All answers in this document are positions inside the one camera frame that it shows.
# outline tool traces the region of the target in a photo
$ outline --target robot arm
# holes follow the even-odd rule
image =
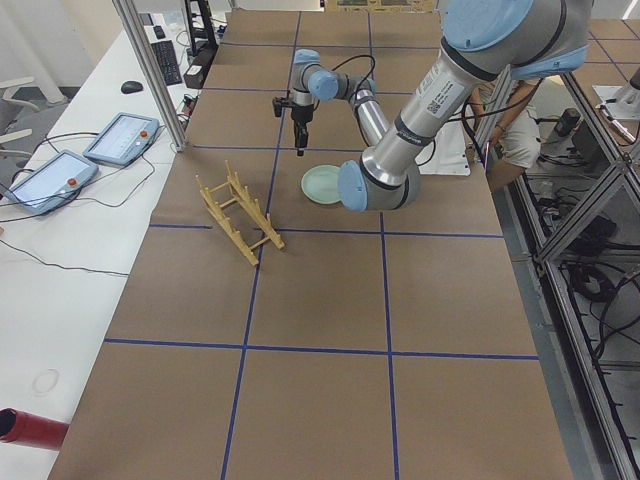
[[[566,73],[584,63],[591,7],[592,0],[451,0],[439,58],[392,124],[372,81],[329,71],[310,50],[296,53],[285,106],[292,108],[296,131],[306,133],[315,99],[347,100],[370,146],[358,162],[340,168],[341,201],[356,211],[401,208],[419,193],[416,156],[477,85],[508,65],[518,80]],[[304,140],[302,147],[296,142],[299,154]]]

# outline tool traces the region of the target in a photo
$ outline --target green plate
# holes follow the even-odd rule
[[[338,172],[335,165],[318,165],[302,177],[300,186],[304,194],[316,203],[329,205],[340,201],[338,193]]]

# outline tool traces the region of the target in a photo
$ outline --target black remote control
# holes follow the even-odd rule
[[[166,37],[164,30],[160,25],[156,25],[155,27],[153,27],[153,32],[156,34],[156,38],[158,40],[161,40]]]

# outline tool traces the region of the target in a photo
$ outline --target red cylinder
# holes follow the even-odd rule
[[[69,425],[13,408],[0,410],[0,442],[60,450]]]

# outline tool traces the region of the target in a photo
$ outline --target blue tablet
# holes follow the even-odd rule
[[[31,213],[46,213],[66,202],[97,171],[95,163],[63,150],[7,190],[5,196]]]
[[[153,141],[159,127],[155,118],[119,113],[82,154],[100,163],[129,165]]]

